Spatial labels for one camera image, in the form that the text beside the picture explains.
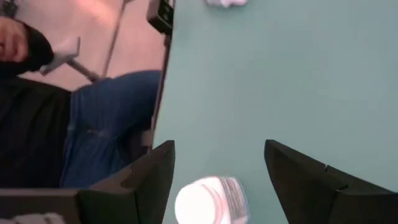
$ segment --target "person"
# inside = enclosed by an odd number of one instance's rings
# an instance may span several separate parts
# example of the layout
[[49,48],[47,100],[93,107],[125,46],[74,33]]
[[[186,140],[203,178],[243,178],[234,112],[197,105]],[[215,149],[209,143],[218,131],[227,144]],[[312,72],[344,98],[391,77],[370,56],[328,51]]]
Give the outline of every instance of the person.
[[0,17],[0,188],[87,188],[131,162],[121,141],[150,125],[160,72],[71,93],[19,78],[53,58],[38,33]]

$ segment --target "black plastic bracket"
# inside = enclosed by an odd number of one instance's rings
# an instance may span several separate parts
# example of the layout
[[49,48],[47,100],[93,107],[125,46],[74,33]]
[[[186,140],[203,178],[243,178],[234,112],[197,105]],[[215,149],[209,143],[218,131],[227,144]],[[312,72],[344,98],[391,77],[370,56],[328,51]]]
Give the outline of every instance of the black plastic bracket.
[[165,0],[150,0],[147,21],[161,34],[171,35],[174,9]]

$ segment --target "blue jeans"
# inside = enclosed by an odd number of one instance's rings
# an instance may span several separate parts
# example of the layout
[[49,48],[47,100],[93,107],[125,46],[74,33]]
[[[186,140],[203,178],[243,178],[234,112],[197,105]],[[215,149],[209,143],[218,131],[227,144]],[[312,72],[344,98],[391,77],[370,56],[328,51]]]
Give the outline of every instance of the blue jeans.
[[71,95],[60,187],[87,188],[126,167],[119,139],[150,123],[160,71],[128,73]]

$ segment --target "white bottle cap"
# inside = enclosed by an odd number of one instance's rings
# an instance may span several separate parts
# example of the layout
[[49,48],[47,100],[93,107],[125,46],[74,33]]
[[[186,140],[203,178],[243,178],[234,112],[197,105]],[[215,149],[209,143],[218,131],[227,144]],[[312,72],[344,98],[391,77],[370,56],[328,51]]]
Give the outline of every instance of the white bottle cap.
[[213,224],[219,205],[219,199],[204,185],[190,184],[175,199],[175,215],[179,224]]
[[247,205],[235,178],[206,177],[180,190],[175,216],[179,224],[245,224]]

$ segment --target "black holder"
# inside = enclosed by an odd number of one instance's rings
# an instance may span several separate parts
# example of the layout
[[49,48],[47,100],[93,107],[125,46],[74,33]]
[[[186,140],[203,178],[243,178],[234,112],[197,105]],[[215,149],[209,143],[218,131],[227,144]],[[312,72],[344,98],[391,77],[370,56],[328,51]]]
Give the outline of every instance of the black holder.
[[[174,163],[175,143],[166,141],[89,189],[1,189],[0,223],[46,213],[60,215],[67,224],[162,223]],[[29,220],[24,223],[50,223]]]
[[172,35],[174,9],[165,0],[151,0],[147,21],[161,34]]
[[395,224],[398,221],[396,192],[274,140],[266,141],[264,158],[289,224]]

